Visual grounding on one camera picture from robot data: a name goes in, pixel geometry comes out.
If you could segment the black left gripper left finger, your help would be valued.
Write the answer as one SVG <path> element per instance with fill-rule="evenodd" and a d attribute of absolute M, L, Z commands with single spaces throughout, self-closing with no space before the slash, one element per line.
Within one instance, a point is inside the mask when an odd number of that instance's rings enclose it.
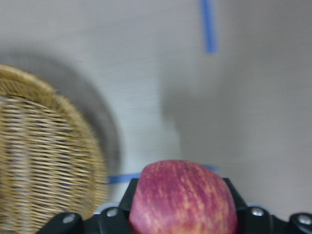
<path fill-rule="evenodd" d="M 137 188 L 138 179 L 133 178 L 117 206 L 108 207 L 82 220 L 77 213 L 60 213 L 47 222 L 42 228 L 42 234 L 134 234 L 130 225 L 130 209 Z"/>

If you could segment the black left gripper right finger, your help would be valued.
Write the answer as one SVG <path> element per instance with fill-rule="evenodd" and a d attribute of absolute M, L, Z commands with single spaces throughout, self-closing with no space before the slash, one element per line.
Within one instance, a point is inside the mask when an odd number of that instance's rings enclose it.
<path fill-rule="evenodd" d="M 239 234 L 310 234 L 312 214 L 295 213 L 283 221 L 266 209 L 249 206 L 229 178 L 223 179 L 230 189 L 236 208 Z"/>

